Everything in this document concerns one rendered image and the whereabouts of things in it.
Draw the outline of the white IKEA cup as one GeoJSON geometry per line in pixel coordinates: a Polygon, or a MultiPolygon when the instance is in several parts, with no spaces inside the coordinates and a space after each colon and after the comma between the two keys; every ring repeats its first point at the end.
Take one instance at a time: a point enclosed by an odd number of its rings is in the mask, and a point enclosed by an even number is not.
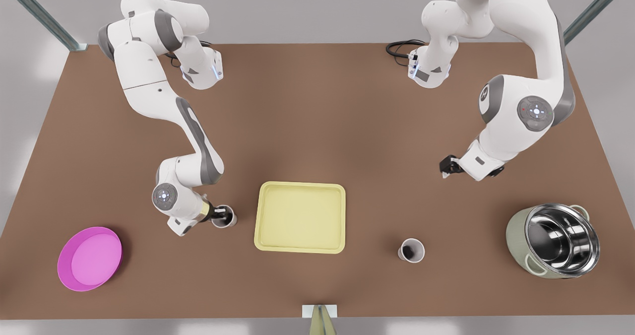
{"type": "Polygon", "coordinates": [[[418,239],[408,238],[399,247],[397,255],[400,260],[416,264],[424,258],[426,249],[418,239]]]}
{"type": "Polygon", "coordinates": [[[226,205],[220,204],[210,213],[209,221],[218,228],[232,227],[237,223],[237,217],[233,209],[226,205]]]}

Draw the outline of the yellow rectangular tray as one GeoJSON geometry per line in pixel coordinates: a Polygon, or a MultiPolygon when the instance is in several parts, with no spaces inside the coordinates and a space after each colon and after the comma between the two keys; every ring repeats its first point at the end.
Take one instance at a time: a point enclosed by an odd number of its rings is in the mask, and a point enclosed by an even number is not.
{"type": "Polygon", "coordinates": [[[257,249],[339,254],[345,240],[346,192],[341,185],[268,181],[260,187],[257,249]]]}

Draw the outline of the green steel-lined pot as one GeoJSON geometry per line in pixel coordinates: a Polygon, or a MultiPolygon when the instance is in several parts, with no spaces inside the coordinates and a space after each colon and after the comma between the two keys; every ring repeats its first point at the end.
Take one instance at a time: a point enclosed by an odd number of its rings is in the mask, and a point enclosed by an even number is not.
{"type": "Polygon", "coordinates": [[[600,257],[590,215],[578,204],[544,203],[518,211],[507,224],[506,243],[520,267],[544,279],[583,276],[600,257]]]}

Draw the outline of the pink round bowl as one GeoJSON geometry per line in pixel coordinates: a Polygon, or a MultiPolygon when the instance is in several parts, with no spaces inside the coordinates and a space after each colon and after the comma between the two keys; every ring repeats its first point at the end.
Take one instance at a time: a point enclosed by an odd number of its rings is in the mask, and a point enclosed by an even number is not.
{"type": "Polygon", "coordinates": [[[66,242],[57,263],[61,283],[77,292],[93,290],[107,282],[120,267],[120,238],[107,227],[89,227],[66,242]]]}

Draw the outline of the silver frame post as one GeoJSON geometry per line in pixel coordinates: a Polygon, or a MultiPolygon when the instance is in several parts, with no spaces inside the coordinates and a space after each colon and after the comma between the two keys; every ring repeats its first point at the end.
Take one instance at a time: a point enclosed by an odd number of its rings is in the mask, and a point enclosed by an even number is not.
{"type": "Polygon", "coordinates": [[[45,27],[58,41],[62,43],[70,52],[84,52],[88,50],[88,45],[78,43],[71,35],[52,17],[37,0],[17,0],[25,9],[34,16],[36,20],[45,27]]]}
{"type": "Polygon", "coordinates": [[[336,305],[302,305],[302,318],[311,320],[309,335],[336,335],[332,319],[337,317],[336,305]]]}
{"type": "Polygon", "coordinates": [[[565,45],[578,36],[613,0],[593,0],[565,29],[563,38],[565,45]]]}

